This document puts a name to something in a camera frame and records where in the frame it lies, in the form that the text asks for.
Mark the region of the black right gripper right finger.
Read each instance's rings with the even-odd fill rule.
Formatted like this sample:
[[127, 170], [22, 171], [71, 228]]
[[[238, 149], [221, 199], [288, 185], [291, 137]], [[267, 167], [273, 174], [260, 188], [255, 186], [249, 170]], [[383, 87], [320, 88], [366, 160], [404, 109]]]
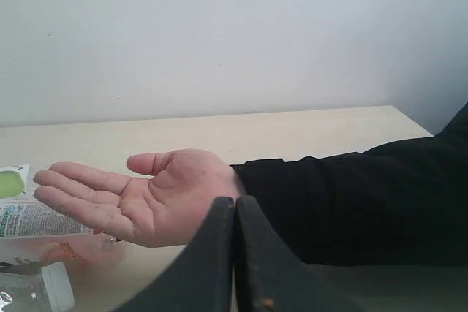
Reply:
[[275, 232], [254, 197], [236, 202], [235, 295], [238, 311], [359, 311], [322, 285]]

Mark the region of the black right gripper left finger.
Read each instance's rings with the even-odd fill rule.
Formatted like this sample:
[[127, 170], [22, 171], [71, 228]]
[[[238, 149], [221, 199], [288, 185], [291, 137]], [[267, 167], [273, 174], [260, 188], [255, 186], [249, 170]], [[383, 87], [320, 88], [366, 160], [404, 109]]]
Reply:
[[175, 260], [117, 310], [229, 311], [234, 200], [217, 197], [201, 227]]

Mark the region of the black sleeved forearm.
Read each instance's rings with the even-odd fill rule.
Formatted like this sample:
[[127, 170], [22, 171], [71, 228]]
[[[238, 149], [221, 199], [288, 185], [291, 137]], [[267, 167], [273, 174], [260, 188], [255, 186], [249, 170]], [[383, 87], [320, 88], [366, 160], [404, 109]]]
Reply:
[[235, 167], [272, 227], [304, 262], [467, 264], [467, 110], [433, 137], [362, 153]]

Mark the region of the person's open bare hand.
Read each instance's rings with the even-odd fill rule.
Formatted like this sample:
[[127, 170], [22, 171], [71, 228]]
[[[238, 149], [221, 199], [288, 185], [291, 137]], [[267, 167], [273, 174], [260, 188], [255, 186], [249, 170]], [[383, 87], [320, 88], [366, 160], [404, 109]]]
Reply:
[[34, 176], [34, 197], [80, 224], [145, 247], [187, 244], [217, 197], [245, 189], [214, 153], [183, 149], [127, 159], [133, 176], [58, 162]]

